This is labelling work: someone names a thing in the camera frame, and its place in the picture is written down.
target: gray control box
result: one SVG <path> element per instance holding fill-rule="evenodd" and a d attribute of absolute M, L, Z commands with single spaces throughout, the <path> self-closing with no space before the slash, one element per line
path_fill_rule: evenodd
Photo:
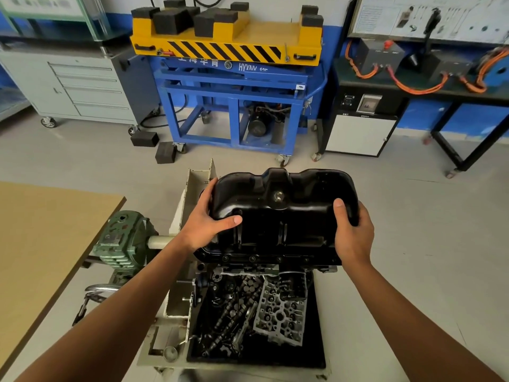
<path fill-rule="evenodd" d="M 432 50 L 423 59 L 421 72 L 430 80 L 442 79 L 442 72 L 452 75 L 466 75 L 472 62 L 453 51 Z"/>
<path fill-rule="evenodd" d="M 404 57 L 405 51 L 394 42 L 361 38 L 354 63 L 362 75 L 370 73 L 373 70 L 373 64 L 383 68 L 390 64 L 396 72 Z M 388 72 L 379 72 L 379 74 L 389 76 Z"/>

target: information board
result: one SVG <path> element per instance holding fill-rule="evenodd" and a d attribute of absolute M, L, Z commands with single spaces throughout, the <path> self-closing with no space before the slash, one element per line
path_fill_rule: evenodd
<path fill-rule="evenodd" d="M 431 39 L 509 44 L 509 0 L 358 0 L 349 36 L 421 40 L 436 8 Z"/>

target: blue push handle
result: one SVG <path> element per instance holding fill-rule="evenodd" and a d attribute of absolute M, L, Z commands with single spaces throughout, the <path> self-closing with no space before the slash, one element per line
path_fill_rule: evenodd
<path fill-rule="evenodd" d="M 316 87 L 313 91 L 311 91 L 304 97 L 304 101 L 307 101 L 310 97 L 315 95 L 317 92 L 321 91 L 323 87 L 325 87 L 325 85 L 327 84 L 327 74 L 325 73 L 325 67 L 323 66 L 322 62 L 320 62 L 319 64 L 320 68 L 322 69 L 323 81 L 318 87 Z"/>

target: gray tile floor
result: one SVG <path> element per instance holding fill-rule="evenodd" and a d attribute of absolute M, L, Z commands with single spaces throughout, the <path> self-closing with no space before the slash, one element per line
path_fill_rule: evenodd
<path fill-rule="evenodd" d="M 173 218 L 187 169 L 207 168 L 211 157 L 219 175 L 263 173 L 277 166 L 272 154 L 208 146 L 190 147 L 175 164 L 157 165 L 155 149 L 131 145 L 127 126 L 66 121 L 49 130 L 39 120 L 29 109 L 0 123 L 0 180 L 121 193 L 125 208 L 150 217 L 162 233 Z M 227 134 L 227 127 L 215 121 L 198 131 Z M 159 133 L 170 140 L 167 129 Z M 475 144 L 454 146 L 467 153 Z M 316 147 L 314 134 L 299 136 L 288 170 L 349 173 L 376 227 L 375 266 L 433 321 L 509 379 L 509 147 L 496 145 L 452 180 L 443 176 L 451 162 L 440 148 L 426 147 L 417 138 L 393 136 L 378 159 L 326 154 L 313 163 L 309 155 Z M 67 331 L 83 289 L 107 281 L 110 273 L 102 265 L 79 270 L 4 381 L 13 380 Z M 316 283 L 329 380 L 407 380 L 345 273 L 318 275 Z M 133 365 L 125 380 L 161 377 Z"/>

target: gray tool cabinet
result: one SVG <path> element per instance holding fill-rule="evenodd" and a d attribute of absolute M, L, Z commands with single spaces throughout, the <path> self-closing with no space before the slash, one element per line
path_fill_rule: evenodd
<path fill-rule="evenodd" d="M 159 106 L 149 60 L 130 44 L 108 48 L 15 43 L 3 46 L 0 63 L 31 102 L 41 123 L 54 118 L 138 124 Z"/>

